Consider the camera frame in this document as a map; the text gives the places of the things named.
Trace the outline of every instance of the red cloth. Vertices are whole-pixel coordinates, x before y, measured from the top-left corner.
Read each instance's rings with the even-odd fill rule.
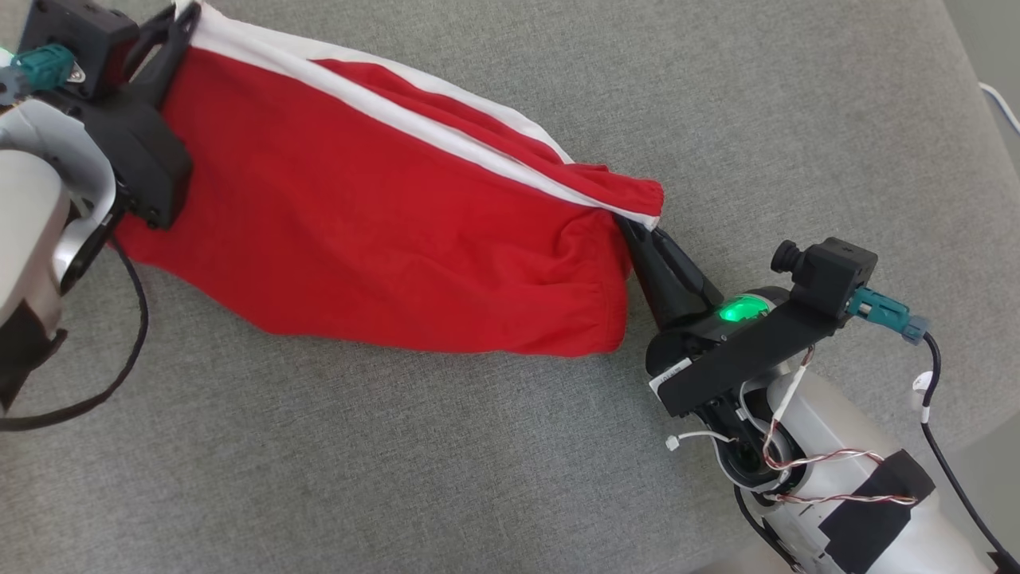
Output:
[[[588,197],[661,209],[655,181],[565,163],[546,143],[384,65],[319,63]],[[206,49],[190,50],[163,112],[195,161],[185,210],[169,231],[130,217],[117,236],[132,258],[256,326],[452,353],[573,357],[619,346],[629,262],[610,211]]]

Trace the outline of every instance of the green led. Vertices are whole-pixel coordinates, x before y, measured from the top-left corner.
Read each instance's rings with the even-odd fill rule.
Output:
[[[768,313],[768,304],[758,298],[741,296],[722,305],[719,318],[730,323],[740,323]]]

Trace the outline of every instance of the cable connector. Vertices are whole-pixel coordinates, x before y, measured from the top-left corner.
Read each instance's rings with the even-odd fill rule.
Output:
[[[861,286],[854,293],[847,313],[860,317],[868,323],[891,329],[900,333],[905,342],[915,347],[921,344],[924,334],[928,332],[927,319],[910,315],[910,308],[868,290],[867,286]]]
[[[0,68],[0,105],[11,105],[33,92],[53,90],[67,83],[74,70],[74,54],[59,44],[18,54]]]

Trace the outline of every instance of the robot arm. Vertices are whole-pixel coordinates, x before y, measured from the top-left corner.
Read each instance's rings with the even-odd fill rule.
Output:
[[[922,318],[867,289],[874,253],[833,238],[805,252],[784,242],[772,268],[793,272],[793,292],[723,302],[665,232],[617,222],[659,326],[646,355],[652,390],[671,415],[706,425],[691,435],[714,437],[746,518],[794,571],[988,572],[940,513],[924,470],[807,370],[814,345],[854,317],[937,349]],[[1015,573],[1002,558],[1000,572]]]
[[[140,28],[85,0],[34,3],[19,55],[0,62],[0,105],[16,104],[0,108],[4,413],[29,374],[59,348],[66,335],[57,329],[60,298],[112,239],[123,214],[167,228],[184,205],[191,158],[158,107],[199,15],[198,4],[180,18],[169,6]],[[138,71],[157,46],[162,48]],[[142,307],[140,342],[147,323]],[[125,376],[105,394],[50,417],[0,419],[0,430],[78,416],[105,401]]]

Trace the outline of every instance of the gray couch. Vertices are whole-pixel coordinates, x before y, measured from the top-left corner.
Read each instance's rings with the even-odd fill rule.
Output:
[[[27,4],[0,3],[0,44]],[[578,160],[660,179],[662,226],[725,293],[782,282],[768,270],[782,239],[865,245],[875,289],[928,316],[944,348],[945,446],[1020,408],[1020,182],[940,2],[216,6],[436,73]],[[708,443],[664,449],[697,425],[645,384],[654,325],[634,281],[623,347],[566,361],[274,337],[142,274],[153,326],[122,390],[78,422],[0,436],[4,572],[686,572],[753,536]],[[137,311],[109,253],[66,326],[14,414],[119,369]],[[815,366],[920,454],[908,396],[928,361],[853,325]]]

